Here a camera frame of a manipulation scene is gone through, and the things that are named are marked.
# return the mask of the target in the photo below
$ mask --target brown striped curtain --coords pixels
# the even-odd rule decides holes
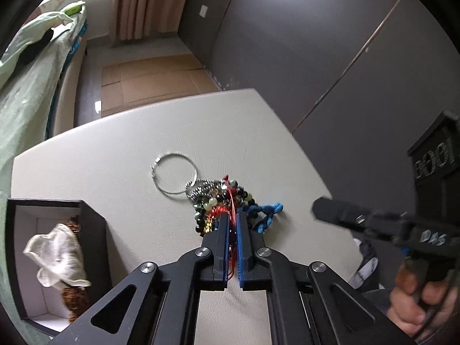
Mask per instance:
[[[184,4],[185,0],[113,0],[111,41],[176,32]]]

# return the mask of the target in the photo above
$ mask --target table top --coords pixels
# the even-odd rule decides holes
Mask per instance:
[[[107,220],[117,283],[141,262],[173,262],[201,244],[192,204],[152,182],[150,165],[167,152],[192,158],[199,177],[228,174],[260,205],[282,203],[267,246],[294,262],[323,261],[346,280],[356,271],[361,256],[351,234],[311,215],[312,202],[329,196],[326,186],[254,89],[148,105],[64,132],[15,158],[11,196],[86,201]],[[193,173],[180,160],[161,169],[170,189]],[[236,276],[225,292],[202,292],[195,342],[271,343],[265,293],[243,292]]]

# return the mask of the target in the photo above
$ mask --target wall socket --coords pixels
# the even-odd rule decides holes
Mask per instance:
[[[206,17],[206,13],[208,12],[208,7],[206,5],[202,5],[200,9],[200,17]]]

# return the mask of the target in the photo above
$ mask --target human hand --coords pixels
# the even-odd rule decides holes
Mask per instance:
[[[409,272],[405,265],[402,265],[399,268],[395,283],[396,286],[390,294],[392,306],[387,312],[387,317],[407,335],[413,336],[420,330],[426,317],[426,312],[412,298],[412,294],[417,289],[417,277]],[[422,301],[429,305],[438,304],[441,302],[447,285],[447,281],[431,281],[427,283],[421,293]],[[421,338],[426,338],[447,321],[454,310],[457,294],[458,289],[452,289],[443,307]]]

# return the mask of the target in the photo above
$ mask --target brown fuzzy hair tie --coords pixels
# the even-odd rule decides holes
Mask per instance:
[[[75,222],[75,220],[76,217],[70,218],[66,225],[78,238],[78,233],[81,227]],[[62,290],[61,297],[64,305],[71,311],[68,319],[71,323],[88,310],[89,297],[85,288],[67,286]]]

